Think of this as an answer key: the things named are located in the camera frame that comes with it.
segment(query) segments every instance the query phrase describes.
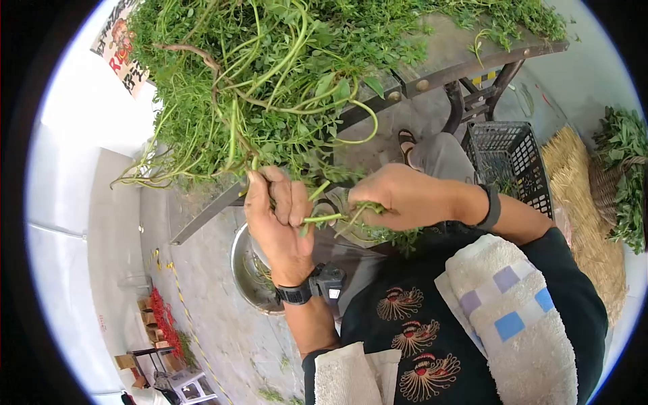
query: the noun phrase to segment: cardboard box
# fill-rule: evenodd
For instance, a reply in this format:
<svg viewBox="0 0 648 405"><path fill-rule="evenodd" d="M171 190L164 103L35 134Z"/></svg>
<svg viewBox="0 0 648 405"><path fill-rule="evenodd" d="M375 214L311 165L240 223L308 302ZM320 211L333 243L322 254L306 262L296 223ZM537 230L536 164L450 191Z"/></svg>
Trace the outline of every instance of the cardboard box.
<svg viewBox="0 0 648 405"><path fill-rule="evenodd" d="M140 312L153 312L151 304L151 297L137 300L137 306L139 307Z"/></svg>
<svg viewBox="0 0 648 405"><path fill-rule="evenodd" d="M148 336L148 340L151 343L164 340L164 332L162 332L162 329L159 329L157 327L149 327L149 326L147 326L145 329L146 329L146 335Z"/></svg>
<svg viewBox="0 0 648 405"><path fill-rule="evenodd" d="M141 376L137 377L137 380L135 380L135 382L133 383L133 385L131 387L133 387L133 388L144 388L145 385L146 385L146 378L144 378L144 376L141 375Z"/></svg>
<svg viewBox="0 0 648 405"><path fill-rule="evenodd" d="M155 342L155 343L153 344L153 346L155 346L156 349L162 349L162 348L164 348L164 347L169 347L169 346L171 346L171 345L168 344L168 342L167 342L166 340L161 340L161 341L157 341L157 342Z"/></svg>
<svg viewBox="0 0 648 405"><path fill-rule="evenodd" d="M135 356L133 356L132 354L122 354L121 356L115 356L115 361L117 363L117 367L119 367L120 370L131 369L135 367Z"/></svg>
<svg viewBox="0 0 648 405"><path fill-rule="evenodd" d="M167 370L180 371L185 369L182 361L175 357L173 353L163 354L162 361L165 363Z"/></svg>
<svg viewBox="0 0 648 405"><path fill-rule="evenodd" d="M146 326L157 326L156 317L153 315L153 312L142 312L142 322Z"/></svg>

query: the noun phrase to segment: red chili pepper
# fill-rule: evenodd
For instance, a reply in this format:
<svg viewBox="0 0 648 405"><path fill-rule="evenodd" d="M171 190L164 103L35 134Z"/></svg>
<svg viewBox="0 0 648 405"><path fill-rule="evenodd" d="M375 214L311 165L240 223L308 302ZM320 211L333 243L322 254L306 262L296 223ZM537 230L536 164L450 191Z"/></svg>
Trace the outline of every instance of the red chili pepper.
<svg viewBox="0 0 648 405"><path fill-rule="evenodd" d="M184 361L185 353L182 350L182 344L180 343L178 333L173 327L176 320L171 314L171 305L165 304L157 288L153 288L153 292L151 293L151 308L153 309L153 316L156 319L157 327L162 330L164 339L168 344L174 348L171 353L173 353L176 358L180 358Z"/></svg>

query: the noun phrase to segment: black shirt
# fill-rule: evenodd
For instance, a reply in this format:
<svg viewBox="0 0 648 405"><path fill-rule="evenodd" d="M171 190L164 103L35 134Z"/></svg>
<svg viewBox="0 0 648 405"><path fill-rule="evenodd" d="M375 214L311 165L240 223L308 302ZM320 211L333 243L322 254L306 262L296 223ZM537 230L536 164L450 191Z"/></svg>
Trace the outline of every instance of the black shirt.
<svg viewBox="0 0 648 405"><path fill-rule="evenodd" d="M474 229L426 235L410 259L386 259L376 281L349 303L342 346L363 341L365 353L403 352L395 405L501 404L486 359L434 284L446 260L482 235ZM520 249L542 272L561 315L576 356L578 403L585 404L603 368L608 329L603 302L557 228ZM307 404L315 403L315 357L327 351L310 353L302 363Z"/></svg>

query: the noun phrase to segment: watch strap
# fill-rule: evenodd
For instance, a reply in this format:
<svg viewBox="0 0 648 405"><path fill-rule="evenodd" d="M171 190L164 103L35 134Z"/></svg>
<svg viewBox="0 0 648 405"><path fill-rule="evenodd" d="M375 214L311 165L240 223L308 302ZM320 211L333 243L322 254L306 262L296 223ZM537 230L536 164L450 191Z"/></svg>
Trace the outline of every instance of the watch strap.
<svg viewBox="0 0 648 405"><path fill-rule="evenodd" d="M312 297L308 279L305 283L297 287L279 286L277 288L277 295L281 301L286 301L293 305L303 305Z"/></svg>
<svg viewBox="0 0 648 405"><path fill-rule="evenodd" d="M488 196L488 213L486 214L486 217L475 226L479 229L490 231L500 219L502 205L500 203L498 192L493 185L486 186L484 184L479 184L479 186Z"/></svg>
<svg viewBox="0 0 648 405"><path fill-rule="evenodd" d="M313 296L313 292L315 292L316 296L320 295L319 289L315 284L314 277L317 277L317 275L321 272L323 266L324 265L322 263L315 266L315 269L312 271L312 273L299 286L278 286L276 288L277 298L292 305L304 305Z"/></svg>

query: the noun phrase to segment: black plastic crate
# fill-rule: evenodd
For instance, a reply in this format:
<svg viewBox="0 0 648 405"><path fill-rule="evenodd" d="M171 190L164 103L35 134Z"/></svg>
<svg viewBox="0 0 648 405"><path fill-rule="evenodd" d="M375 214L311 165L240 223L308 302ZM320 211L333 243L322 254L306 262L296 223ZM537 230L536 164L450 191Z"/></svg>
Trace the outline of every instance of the black plastic crate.
<svg viewBox="0 0 648 405"><path fill-rule="evenodd" d="M478 181L553 219L549 183L528 122L469 122L461 142Z"/></svg>

